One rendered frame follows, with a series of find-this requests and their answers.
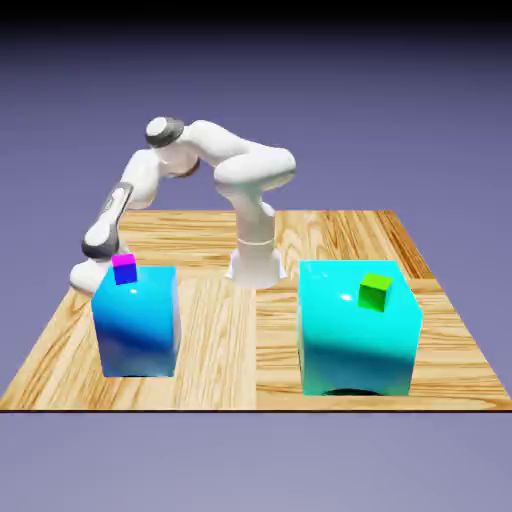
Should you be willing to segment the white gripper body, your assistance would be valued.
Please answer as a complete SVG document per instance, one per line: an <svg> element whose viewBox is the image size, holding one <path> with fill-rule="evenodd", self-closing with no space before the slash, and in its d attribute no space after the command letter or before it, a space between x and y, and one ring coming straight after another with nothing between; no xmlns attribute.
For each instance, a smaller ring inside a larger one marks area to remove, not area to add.
<svg viewBox="0 0 512 512"><path fill-rule="evenodd" d="M109 260L87 259L72 268L69 276L70 285L84 294L94 294L110 267Z"/></svg>

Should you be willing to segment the small blue cube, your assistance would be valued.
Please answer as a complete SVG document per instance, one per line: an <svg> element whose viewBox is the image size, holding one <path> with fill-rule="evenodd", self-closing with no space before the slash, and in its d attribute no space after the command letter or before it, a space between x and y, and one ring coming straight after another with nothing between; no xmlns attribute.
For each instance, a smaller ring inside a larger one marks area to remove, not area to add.
<svg viewBox="0 0 512 512"><path fill-rule="evenodd" d="M133 253L113 255L112 267L117 286L135 283L137 281L137 265Z"/></svg>

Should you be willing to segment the small green cube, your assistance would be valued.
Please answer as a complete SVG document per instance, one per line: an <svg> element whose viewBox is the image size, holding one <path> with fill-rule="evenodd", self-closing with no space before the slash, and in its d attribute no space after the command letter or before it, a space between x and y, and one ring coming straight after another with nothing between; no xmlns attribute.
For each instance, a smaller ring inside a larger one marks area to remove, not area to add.
<svg viewBox="0 0 512 512"><path fill-rule="evenodd" d="M367 273L359 285L358 306L377 312L383 312L391 284L391 277Z"/></svg>

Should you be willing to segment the large blue box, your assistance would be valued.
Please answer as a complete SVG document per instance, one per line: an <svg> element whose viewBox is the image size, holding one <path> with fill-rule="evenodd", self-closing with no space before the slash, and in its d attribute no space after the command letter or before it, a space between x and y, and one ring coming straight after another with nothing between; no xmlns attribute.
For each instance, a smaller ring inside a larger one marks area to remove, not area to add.
<svg viewBox="0 0 512 512"><path fill-rule="evenodd" d="M171 377L181 342L174 266L139 266L118 285L108 270L91 300L103 375Z"/></svg>

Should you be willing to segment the large cyan box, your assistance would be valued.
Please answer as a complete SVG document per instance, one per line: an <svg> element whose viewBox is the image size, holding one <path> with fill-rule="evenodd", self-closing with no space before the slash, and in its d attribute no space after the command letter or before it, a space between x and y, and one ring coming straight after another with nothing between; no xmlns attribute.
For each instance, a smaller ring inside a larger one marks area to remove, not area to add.
<svg viewBox="0 0 512 512"><path fill-rule="evenodd" d="M358 306L367 273L392 278L385 310ZM303 393L409 393L423 313L394 260L302 260L297 345Z"/></svg>

